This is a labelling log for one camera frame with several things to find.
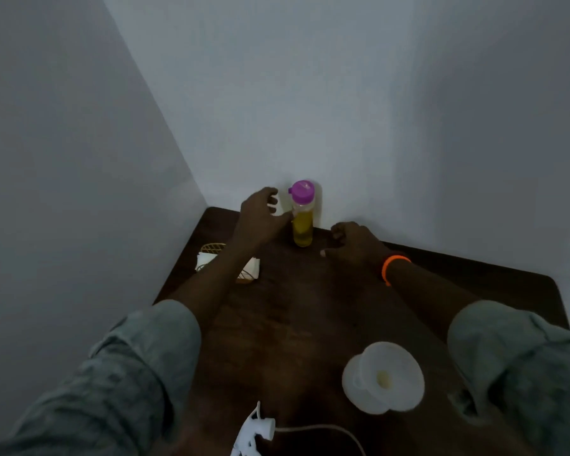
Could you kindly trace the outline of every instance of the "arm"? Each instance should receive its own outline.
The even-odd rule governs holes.
[[[342,261],[380,278],[382,264],[392,252],[370,230],[356,222],[340,222],[332,227],[335,239],[344,246],[326,249],[321,255]],[[479,297],[408,261],[395,260],[388,266],[388,281],[426,326],[443,342],[452,320]]]
[[[353,264],[379,278],[391,252],[366,228],[336,224],[341,248],[324,257]],[[435,335],[447,342],[468,391],[456,401],[471,421],[500,409],[541,454],[570,455],[570,331],[540,316],[477,296],[404,260],[387,279]]]
[[[0,442],[0,456],[145,454],[172,437],[206,332],[228,288],[258,247],[290,221],[273,217],[274,188],[241,206],[235,234],[220,256],[173,299],[130,314],[95,346],[57,389],[40,397]]]

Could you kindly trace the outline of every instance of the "white tissue paper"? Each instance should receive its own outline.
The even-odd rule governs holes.
[[[215,256],[217,256],[217,254],[199,253],[198,256],[196,257],[196,267],[195,267],[196,271],[198,272],[199,268],[203,267],[205,264],[208,264],[212,260],[214,260]],[[244,280],[257,280],[259,277],[259,259],[251,258],[249,262],[245,264],[243,270],[245,272],[241,272],[239,278],[242,278]]]

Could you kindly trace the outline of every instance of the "wooden table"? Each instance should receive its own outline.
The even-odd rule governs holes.
[[[194,274],[201,245],[225,242],[238,213],[208,208],[157,300]],[[326,230],[301,249],[286,230],[263,247],[259,279],[234,285],[205,336],[177,455],[229,455],[240,426],[261,401],[280,427],[333,423],[349,429],[372,455],[519,455],[525,445],[500,420],[477,428],[462,420],[447,394],[461,387],[446,347],[398,298],[369,276],[340,269],[319,251],[335,245]],[[406,249],[412,260],[483,297],[532,308],[566,325],[559,293],[544,276]],[[342,391],[347,361],[376,341],[400,344],[416,358],[426,391],[407,413],[370,416]],[[258,438],[263,456],[357,455],[330,430]]]

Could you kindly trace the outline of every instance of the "bottle with yellow liquid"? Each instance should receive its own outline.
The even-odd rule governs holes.
[[[315,208],[315,186],[309,180],[299,180],[288,192],[291,194],[294,212],[294,241],[305,247],[312,243],[312,212]]]

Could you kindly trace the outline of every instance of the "gray shirt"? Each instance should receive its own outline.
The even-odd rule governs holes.
[[[570,455],[570,331],[480,301],[456,316],[447,341],[468,388],[456,401],[467,418],[492,403],[541,453]],[[27,410],[0,456],[147,453],[178,428],[199,350],[200,328],[182,304],[129,315]]]

